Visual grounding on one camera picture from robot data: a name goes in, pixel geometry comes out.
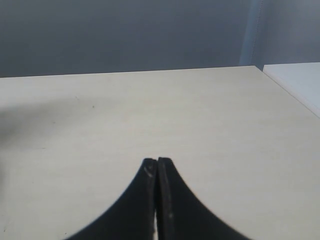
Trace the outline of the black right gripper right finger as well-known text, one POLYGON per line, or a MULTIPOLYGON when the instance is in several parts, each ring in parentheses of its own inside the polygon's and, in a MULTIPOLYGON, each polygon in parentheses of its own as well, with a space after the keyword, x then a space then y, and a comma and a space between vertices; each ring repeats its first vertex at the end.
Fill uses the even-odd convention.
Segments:
POLYGON ((173 161, 157 161, 159 240, 247 240, 213 214, 189 189, 173 161))

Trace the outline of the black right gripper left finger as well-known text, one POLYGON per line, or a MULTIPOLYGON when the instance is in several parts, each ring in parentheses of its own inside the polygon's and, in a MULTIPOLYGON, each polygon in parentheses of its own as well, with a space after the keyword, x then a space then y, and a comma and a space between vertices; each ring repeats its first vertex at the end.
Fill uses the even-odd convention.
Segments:
POLYGON ((119 199, 69 240, 152 240, 157 161, 145 158, 119 199))

